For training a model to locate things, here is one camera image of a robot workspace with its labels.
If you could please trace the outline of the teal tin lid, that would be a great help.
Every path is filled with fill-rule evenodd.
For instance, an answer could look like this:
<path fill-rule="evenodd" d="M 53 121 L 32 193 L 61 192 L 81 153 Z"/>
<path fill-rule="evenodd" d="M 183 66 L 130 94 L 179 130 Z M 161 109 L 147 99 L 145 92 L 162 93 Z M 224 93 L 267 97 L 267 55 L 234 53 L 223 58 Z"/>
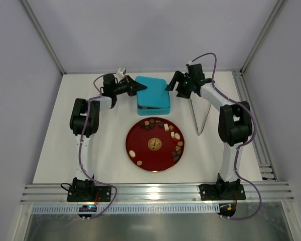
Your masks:
<path fill-rule="evenodd" d="M 136 82 L 147 89 L 137 92 L 137 104 L 147 108 L 169 108 L 170 96 L 166 91 L 167 82 L 164 79 L 145 76 L 136 77 Z"/>

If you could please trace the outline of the metal tongs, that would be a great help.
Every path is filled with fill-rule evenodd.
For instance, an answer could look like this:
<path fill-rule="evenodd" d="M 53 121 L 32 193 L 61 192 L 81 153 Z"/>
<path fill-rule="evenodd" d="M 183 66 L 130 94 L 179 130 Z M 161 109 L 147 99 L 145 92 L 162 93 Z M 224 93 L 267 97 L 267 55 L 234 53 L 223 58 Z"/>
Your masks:
<path fill-rule="evenodd" d="M 210 113 L 211 104 L 198 96 L 192 95 L 189 99 L 189 108 L 196 134 L 201 136 Z"/>

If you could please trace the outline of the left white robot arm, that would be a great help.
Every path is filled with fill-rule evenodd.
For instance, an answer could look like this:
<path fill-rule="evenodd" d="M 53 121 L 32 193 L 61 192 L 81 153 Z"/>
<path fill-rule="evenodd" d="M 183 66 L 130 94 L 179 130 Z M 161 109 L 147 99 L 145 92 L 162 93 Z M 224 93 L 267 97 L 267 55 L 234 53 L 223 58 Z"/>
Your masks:
<path fill-rule="evenodd" d="M 93 81 L 98 95 L 89 99 L 77 98 L 70 117 L 70 129 L 75 136 L 78 163 L 76 174 L 68 189 L 68 202 L 108 202 L 116 187 L 95 179 L 92 149 L 99 128 L 100 112 L 114 108 L 117 96 L 135 96 L 147 86 L 136 82 L 124 72 L 103 74 Z"/>

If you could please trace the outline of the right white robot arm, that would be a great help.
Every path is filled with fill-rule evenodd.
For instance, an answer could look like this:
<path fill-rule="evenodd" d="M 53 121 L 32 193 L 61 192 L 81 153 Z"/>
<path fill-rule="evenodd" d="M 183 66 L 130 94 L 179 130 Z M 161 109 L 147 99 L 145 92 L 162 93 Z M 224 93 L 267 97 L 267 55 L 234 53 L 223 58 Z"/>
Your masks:
<path fill-rule="evenodd" d="M 215 184 L 199 185 L 201 200 L 244 200 L 243 180 L 238 172 L 244 144 L 253 134 L 252 114 L 246 101 L 237 102 L 222 93 L 212 78 L 205 78 L 201 64 L 187 66 L 188 71 L 176 71 L 166 87 L 177 96 L 189 99 L 192 93 L 207 100 L 219 111 L 218 134 L 223 142 L 223 160 Z"/>

